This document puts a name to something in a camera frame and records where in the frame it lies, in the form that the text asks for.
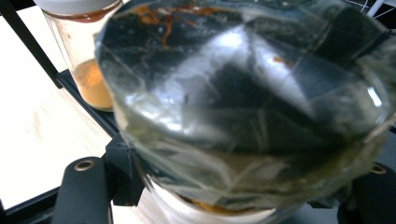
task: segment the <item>glass vial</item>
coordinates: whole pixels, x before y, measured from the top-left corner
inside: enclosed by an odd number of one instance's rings
[[[84,101],[112,110],[112,102],[94,57],[94,36],[123,5],[121,0],[35,0],[43,10],[67,67]]]

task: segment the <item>orange powder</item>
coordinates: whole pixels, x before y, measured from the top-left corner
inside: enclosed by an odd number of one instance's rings
[[[112,110],[111,98],[95,59],[79,65],[73,76],[87,104],[99,110]]]

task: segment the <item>vial cap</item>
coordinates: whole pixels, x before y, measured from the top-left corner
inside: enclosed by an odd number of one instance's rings
[[[118,0],[34,0],[41,9],[53,14],[84,14],[108,7]]]

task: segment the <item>jar lid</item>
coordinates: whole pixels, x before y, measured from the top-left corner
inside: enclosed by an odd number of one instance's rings
[[[33,0],[41,9],[54,14],[83,14],[108,7],[118,0]]]

